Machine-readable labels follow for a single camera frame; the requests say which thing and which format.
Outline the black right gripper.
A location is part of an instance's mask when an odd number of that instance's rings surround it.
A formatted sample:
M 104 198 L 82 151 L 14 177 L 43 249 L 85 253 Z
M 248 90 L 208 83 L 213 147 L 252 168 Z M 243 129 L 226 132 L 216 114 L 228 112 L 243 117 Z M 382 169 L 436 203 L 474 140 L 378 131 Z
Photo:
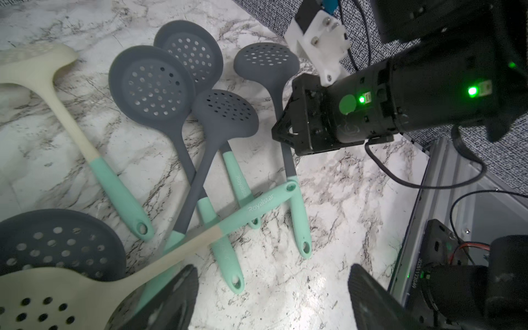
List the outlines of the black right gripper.
M 301 74 L 292 82 L 285 111 L 272 127 L 272 139 L 297 155 L 392 142 L 398 133 L 391 100 L 391 68 L 382 61 L 329 87 L 317 76 Z

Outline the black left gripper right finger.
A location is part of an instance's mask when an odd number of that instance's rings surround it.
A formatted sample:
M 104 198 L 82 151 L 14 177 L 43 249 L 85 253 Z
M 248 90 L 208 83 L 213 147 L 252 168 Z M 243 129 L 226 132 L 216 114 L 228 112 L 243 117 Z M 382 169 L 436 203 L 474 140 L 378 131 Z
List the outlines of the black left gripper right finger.
M 412 329 L 403 306 L 359 264 L 351 267 L 348 289 L 358 329 Z

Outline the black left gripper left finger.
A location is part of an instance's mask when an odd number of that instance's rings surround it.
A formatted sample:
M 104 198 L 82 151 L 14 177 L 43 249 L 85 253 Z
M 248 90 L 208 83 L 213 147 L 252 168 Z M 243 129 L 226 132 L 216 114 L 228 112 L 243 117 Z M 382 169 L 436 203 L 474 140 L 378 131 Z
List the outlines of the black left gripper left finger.
M 183 267 L 138 313 L 129 301 L 139 305 L 136 292 L 129 294 L 114 310 L 106 329 L 188 329 L 199 293 L 198 269 Z

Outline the grey skimmer lone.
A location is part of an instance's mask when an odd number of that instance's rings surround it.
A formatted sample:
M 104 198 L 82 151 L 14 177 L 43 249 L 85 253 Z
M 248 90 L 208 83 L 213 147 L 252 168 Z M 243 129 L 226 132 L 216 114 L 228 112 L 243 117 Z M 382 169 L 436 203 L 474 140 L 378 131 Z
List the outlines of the grey skimmer lone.
M 1 275 L 31 268 L 74 270 L 97 281 L 126 275 L 126 252 L 103 221 L 74 210 L 43 209 L 1 222 Z

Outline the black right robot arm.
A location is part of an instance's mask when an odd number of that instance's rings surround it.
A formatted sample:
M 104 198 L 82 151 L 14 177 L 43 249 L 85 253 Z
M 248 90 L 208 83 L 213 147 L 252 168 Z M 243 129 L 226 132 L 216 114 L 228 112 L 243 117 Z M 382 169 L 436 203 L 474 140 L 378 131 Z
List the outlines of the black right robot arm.
M 396 134 L 451 127 L 458 154 L 487 166 L 463 142 L 461 128 L 484 127 L 497 142 L 527 112 L 526 1 L 372 1 L 383 43 L 414 46 L 348 74 L 351 55 L 340 1 L 304 1 L 285 34 L 287 45 L 317 74 L 292 83 L 272 137 L 298 155 L 391 142 Z M 403 306 L 361 265 L 348 287 L 359 329 L 526 329 L 527 236 L 492 243 L 441 239 L 422 243 L 411 298 Z

